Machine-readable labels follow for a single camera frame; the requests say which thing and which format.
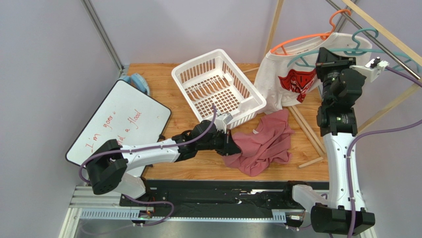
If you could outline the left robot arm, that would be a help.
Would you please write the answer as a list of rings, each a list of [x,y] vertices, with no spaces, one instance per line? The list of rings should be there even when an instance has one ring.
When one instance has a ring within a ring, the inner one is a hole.
[[[187,130],[149,145],[120,145],[116,139],[106,141],[82,164],[95,195],[116,191],[131,198],[146,192],[141,177],[129,171],[159,163],[176,163],[192,159],[198,151],[214,150],[221,156],[241,153],[229,130],[219,130],[209,120],[204,120],[192,130]]]

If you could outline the pink t shirt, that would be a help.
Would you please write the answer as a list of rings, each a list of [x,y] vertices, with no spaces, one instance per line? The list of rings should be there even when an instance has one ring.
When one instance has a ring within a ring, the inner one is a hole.
[[[223,156],[225,165],[255,177],[273,162],[288,164],[293,157],[289,150],[294,134],[288,117],[288,111],[279,110],[261,117],[257,128],[251,133],[235,133],[233,139],[240,153]]]

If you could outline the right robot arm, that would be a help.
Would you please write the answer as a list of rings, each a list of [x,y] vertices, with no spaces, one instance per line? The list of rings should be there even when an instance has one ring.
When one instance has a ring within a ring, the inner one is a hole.
[[[309,212],[315,232],[349,238],[375,224],[359,191],[356,168],[358,127],[353,106],[366,77],[355,65],[354,57],[319,49],[316,75],[322,83],[322,103],[316,119],[327,152],[329,194],[324,198],[306,184],[291,188],[291,199]]]

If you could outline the teal clothes hanger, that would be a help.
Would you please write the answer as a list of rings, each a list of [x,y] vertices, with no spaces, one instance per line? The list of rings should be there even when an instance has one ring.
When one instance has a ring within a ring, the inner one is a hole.
[[[381,49],[373,49],[373,48],[362,48],[362,40],[357,39],[357,35],[361,32],[374,32],[374,37],[377,38],[379,35],[379,32],[375,30],[374,28],[363,28],[361,30],[356,31],[352,35],[350,35],[351,40],[355,43],[356,46],[352,46],[351,48],[327,48],[329,51],[340,54],[342,53],[343,56],[348,57],[358,57],[358,56],[364,56],[369,53],[378,53],[378,54],[387,54],[385,51]],[[315,68],[314,65],[310,65],[309,62],[305,59],[307,56],[318,54],[319,50],[312,50],[307,51],[305,53],[300,53],[298,55],[295,55],[288,63],[287,66],[290,66],[292,64],[295,64],[297,66],[304,66],[309,68]],[[410,56],[408,56],[406,53],[402,52],[393,52],[393,54],[398,57],[399,59],[405,59],[404,63],[414,63],[416,66],[417,73],[420,73],[422,70],[422,67],[420,64],[418,64],[414,59],[412,59]]]

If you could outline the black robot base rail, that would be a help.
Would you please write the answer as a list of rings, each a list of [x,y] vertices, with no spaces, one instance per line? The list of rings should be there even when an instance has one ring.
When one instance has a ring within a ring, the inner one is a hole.
[[[145,227],[166,221],[279,223],[318,233],[360,234],[375,224],[360,193],[345,185],[306,181],[149,180],[140,198],[89,186],[75,188],[78,218],[129,220]]]

